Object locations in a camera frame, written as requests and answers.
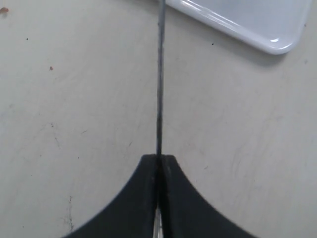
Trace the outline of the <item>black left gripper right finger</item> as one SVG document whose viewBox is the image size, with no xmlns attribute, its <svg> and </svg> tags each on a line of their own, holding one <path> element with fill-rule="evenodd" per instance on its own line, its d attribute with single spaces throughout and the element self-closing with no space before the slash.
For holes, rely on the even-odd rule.
<svg viewBox="0 0 317 238">
<path fill-rule="evenodd" d="M 173 155 L 159 160 L 159 207 L 164 238 L 253 238 L 214 209 Z"/>
</svg>

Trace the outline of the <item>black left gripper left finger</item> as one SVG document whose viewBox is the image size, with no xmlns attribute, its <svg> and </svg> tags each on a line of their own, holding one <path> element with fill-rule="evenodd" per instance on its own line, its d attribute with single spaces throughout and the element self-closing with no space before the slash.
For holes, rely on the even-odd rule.
<svg viewBox="0 0 317 238">
<path fill-rule="evenodd" d="M 152 238 L 157 207 L 156 172 L 156 155 L 142 156 L 113 201 L 67 237 Z"/>
</svg>

